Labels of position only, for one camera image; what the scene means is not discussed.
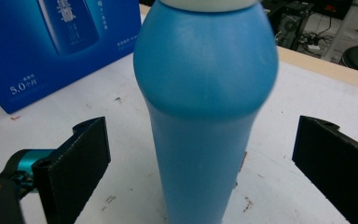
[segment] cable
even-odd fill
[[[279,32],[275,35],[275,39],[277,39],[281,33],[282,33],[282,31],[279,31]]]
[[[327,29],[321,31],[318,35],[321,35],[322,33],[324,33],[324,32],[326,32],[326,31],[330,30],[330,28],[331,28],[331,16],[330,16],[330,22],[329,22],[329,25],[328,25]]]
[[[318,57],[318,58],[322,57],[322,54],[313,52],[310,49],[310,47],[311,46],[324,46],[323,44],[320,43],[321,40],[325,44],[328,45],[333,40],[333,37],[331,35],[320,35],[321,33],[322,32],[320,32],[319,34],[315,33],[315,32],[303,33],[298,40],[298,43],[300,44],[300,46],[303,49],[300,52],[306,51],[311,56]]]
[[[315,29],[315,30],[316,30],[315,33],[325,32],[325,31],[327,31],[328,29],[332,29],[332,28],[333,28],[333,30],[339,28],[339,24],[334,20],[334,18],[329,17],[329,19],[328,19],[328,20],[329,20],[329,23],[331,22],[331,24],[329,24],[329,28],[328,28],[327,30],[322,30],[322,31],[320,31],[319,28],[320,28],[321,24],[323,24],[323,23],[325,22],[325,20],[324,20],[324,15],[319,14],[319,13],[316,13],[316,12],[314,12],[314,11],[310,14],[310,21],[311,21],[311,20],[315,20],[315,22],[317,22],[316,20],[319,20],[319,21],[318,21],[318,25],[317,25],[317,27],[316,27],[316,29]]]

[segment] white bottle cap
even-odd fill
[[[198,12],[223,12],[249,7],[259,0],[159,0],[167,6]]]

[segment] electronic equipment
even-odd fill
[[[276,35],[278,46],[292,50],[298,48],[298,39],[304,31],[312,8],[313,4],[297,1],[291,2],[282,8],[281,20]]]
[[[352,0],[300,0],[300,2],[313,4],[314,12],[343,20],[351,7]]]
[[[279,32],[278,26],[281,22],[282,9],[288,2],[283,0],[263,0],[261,4],[267,13],[274,34],[277,34]]]

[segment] bottle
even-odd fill
[[[248,0],[157,0],[134,51],[171,224],[220,224],[278,57]]]
[[[38,4],[58,55],[76,53],[98,41],[86,1],[38,0]]]

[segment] blue bottle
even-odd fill
[[[258,2],[192,2],[155,2],[138,36],[134,69],[169,223],[220,224],[278,58]]]

